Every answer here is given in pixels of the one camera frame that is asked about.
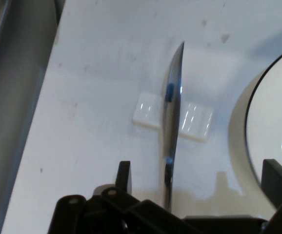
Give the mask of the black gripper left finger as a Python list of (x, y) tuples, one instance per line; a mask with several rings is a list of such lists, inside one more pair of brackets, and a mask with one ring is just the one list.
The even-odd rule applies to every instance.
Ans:
[(61, 198), (50, 234), (183, 234), (185, 223), (152, 202), (131, 195), (129, 161), (119, 163), (115, 184), (93, 194)]

